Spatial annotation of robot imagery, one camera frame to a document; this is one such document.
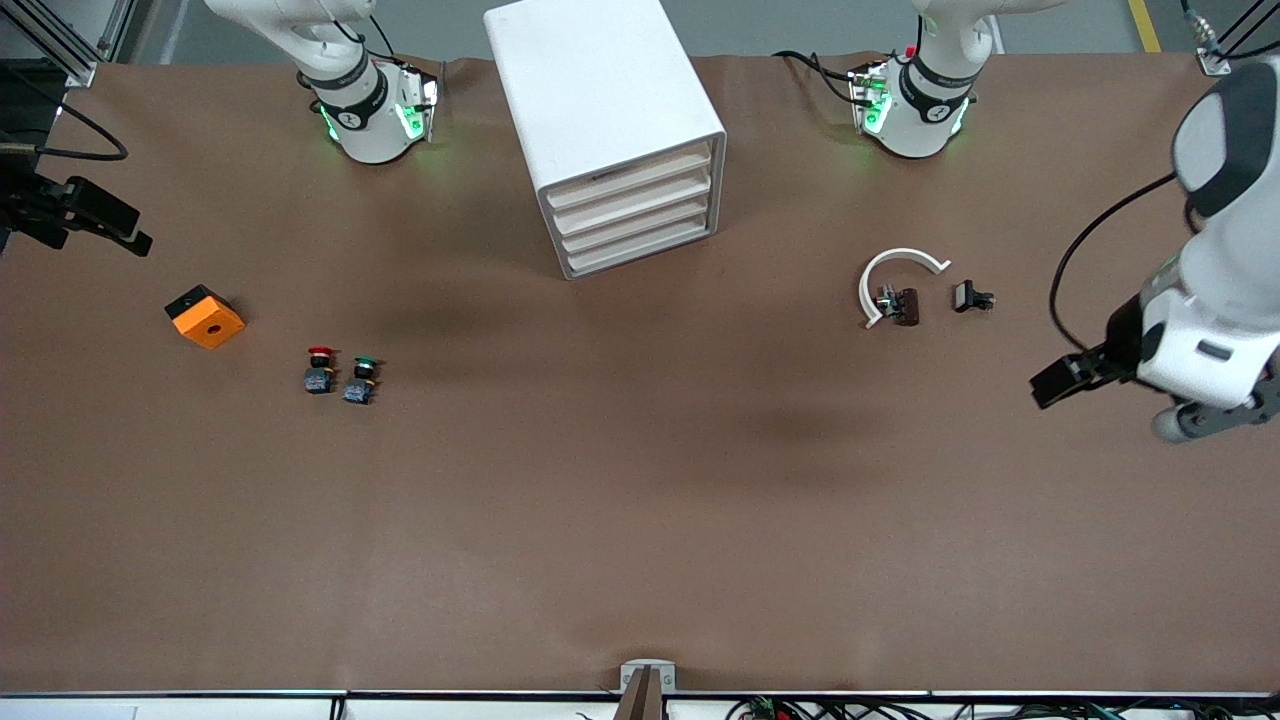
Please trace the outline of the green push button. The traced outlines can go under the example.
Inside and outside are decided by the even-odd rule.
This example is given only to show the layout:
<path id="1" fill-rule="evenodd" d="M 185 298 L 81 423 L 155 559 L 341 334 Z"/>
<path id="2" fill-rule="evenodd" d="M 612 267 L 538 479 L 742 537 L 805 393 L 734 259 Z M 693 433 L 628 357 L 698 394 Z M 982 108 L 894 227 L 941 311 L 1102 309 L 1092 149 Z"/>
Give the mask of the green push button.
<path id="1" fill-rule="evenodd" d="M 381 361 L 376 357 L 353 357 L 353 365 L 342 391 L 342 398 L 347 404 L 371 405 L 376 395 L 380 369 Z"/>

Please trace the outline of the white table edge rail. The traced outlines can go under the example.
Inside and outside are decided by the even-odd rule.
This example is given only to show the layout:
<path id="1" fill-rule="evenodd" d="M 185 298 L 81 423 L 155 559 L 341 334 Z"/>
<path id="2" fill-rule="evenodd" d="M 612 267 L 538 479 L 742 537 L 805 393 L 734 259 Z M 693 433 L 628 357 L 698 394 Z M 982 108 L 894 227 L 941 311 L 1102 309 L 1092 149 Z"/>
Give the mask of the white table edge rail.
<path id="1" fill-rule="evenodd" d="M 0 693 L 0 720 L 612 720 L 620 691 Z M 1280 720 L 1280 691 L 676 691 L 669 720 Z"/>

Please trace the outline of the grey metal table bracket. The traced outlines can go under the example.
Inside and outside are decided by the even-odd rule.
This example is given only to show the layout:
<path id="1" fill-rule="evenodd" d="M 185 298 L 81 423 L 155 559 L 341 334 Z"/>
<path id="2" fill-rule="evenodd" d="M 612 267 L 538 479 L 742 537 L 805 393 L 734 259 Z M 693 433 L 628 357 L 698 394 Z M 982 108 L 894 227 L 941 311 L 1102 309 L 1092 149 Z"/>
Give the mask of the grey metal table bracket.
<path id="1" fill-rule="evenodd" d="M 677 691 L 675 662 L 634 659 L 620 667 L 620 701 L 612 720 L 669 720 L 667 700 Z"/>

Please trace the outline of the aluminium frame profile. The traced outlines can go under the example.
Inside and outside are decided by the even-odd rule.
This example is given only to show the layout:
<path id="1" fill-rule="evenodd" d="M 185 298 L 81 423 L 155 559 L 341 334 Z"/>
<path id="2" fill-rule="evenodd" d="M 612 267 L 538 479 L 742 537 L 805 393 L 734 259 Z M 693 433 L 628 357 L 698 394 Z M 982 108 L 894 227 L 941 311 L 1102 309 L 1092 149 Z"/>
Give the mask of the aluminium frame profile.
<path id="1" fill-rule="evenodd" d="M 1280 0 L 1188 0 L 1197 61 L 1208 77 L 1280 56 Z"/>
<path id="2" fill-rule="evenodd" d="M 138 0 L 0 0 L 0 61 L 42 58 L 68 87 L 90 87 L 122 59 Z"/>

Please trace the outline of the white plastic drawer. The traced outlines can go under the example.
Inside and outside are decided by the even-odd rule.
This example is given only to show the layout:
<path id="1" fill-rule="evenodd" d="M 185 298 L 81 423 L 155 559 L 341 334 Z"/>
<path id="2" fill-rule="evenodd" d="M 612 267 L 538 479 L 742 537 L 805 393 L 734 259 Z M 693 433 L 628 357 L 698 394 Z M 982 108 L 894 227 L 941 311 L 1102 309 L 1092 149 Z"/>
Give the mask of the white plastic drawer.
<path id="1" fill-rule="evenodd" d="M 653 158 L 557 184 L 547 188 L 545 197 L 550 208 L 573 208 L 640 188 L 644 184 L 667 179 L 687 170 L 703 169 L 710 164 L 710 142 L 691 143 Z"/>
<path id="2" fill-rule="evenodd" d="M 547 195 L 550 223 L 563 234 L 579 233 L 635 217 L 667 202 L 699 199 L 712 187 L 708 165 L 677 170 L 635 172 L 581 183 Z"/>
<path id="3" fill-rule="evenodd" d="M 709 197 L 705 188 L 676 184 L 571 208 L 556 214 L 553 224 L 567 252 L 586 252 L 664 223 L 699 217 L 707 211 Z"/>
<path id="4" fill-rule="evenodd" d="M 563 237 L 564 274 L 586 275 L 707 233 L 708 210 L 672 205 Z"/>

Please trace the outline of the white drawer cabinet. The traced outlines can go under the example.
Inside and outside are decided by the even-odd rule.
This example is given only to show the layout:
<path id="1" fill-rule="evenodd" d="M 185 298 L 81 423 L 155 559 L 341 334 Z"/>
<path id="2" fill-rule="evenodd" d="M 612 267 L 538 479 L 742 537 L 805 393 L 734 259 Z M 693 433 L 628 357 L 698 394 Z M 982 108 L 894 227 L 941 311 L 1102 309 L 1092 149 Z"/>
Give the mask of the white drawer cabinet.
<path id="1" fill-rule="evenodd" d="M 564 274 L 547 188 L 710 142 L 707 233 L 719 220 L 727 133 L 660 0 L 517 0 L 483 23 L 535 197 Z"/>

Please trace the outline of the brown table cover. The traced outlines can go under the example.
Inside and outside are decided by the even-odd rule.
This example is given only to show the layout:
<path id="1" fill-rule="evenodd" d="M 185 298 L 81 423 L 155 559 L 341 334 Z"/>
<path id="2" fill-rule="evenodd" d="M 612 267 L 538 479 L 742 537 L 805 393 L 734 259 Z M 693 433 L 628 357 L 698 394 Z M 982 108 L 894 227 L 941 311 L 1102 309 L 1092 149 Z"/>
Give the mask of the brown table cover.
<path id="1" fill-rule="evenodd" d="M 640 657 L 718 691 L 1280 691 L 1280 421 L 1166 445 L 1140 387 L 1028 387 L 1062 251 L 1166 172 L 1194 61 L 998 56 L 928 161 L 792 63 L 695 67 L 719 232 L 581 281 L 489 61 L 388 167 L 282 67 L 73 92 L 131 156 L 45 170 L 155 245 L 0 258 L 0 691 L 595 689 Z M 901 247 L 952 265 L 881 264 L 920 323 L 868 331 Z M 993 310 L 954 311 L 965 279 Z M 246 320 L 214 350 L 164 313 L 196 284 Z"/>

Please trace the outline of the orange button box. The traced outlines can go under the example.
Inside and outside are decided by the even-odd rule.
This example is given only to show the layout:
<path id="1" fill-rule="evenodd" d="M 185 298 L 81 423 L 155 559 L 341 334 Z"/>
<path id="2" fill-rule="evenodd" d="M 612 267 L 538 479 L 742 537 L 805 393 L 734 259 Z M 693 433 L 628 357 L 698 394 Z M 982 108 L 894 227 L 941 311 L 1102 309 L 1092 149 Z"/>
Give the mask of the orange button box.
<path id="1" fill-rule="evenodd" d="M 246 328 L 246 320 L 220 295 L 196 284 L 165 305 L 164 313 L 179 336 L 214 350 Z"/>

